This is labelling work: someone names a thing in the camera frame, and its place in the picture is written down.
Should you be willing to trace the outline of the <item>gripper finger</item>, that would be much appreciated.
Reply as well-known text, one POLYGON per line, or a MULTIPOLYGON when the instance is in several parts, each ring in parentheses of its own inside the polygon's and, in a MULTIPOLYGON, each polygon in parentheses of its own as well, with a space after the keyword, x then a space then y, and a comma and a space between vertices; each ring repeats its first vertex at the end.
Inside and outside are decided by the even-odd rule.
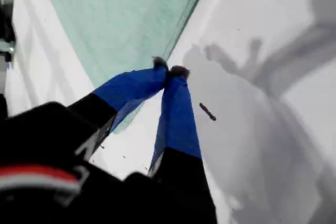
POLYGON ((174 66, 161 102, 150 176, 164 222, 217 223, 197 136, 189 70, 174 66))
POLYGON ((68 108, 94 127, 75 154, 89 160, 129 114, 164 88, 168 75, 166 61, 154 57, 152 68, 121 73, 71 104, 68 108))

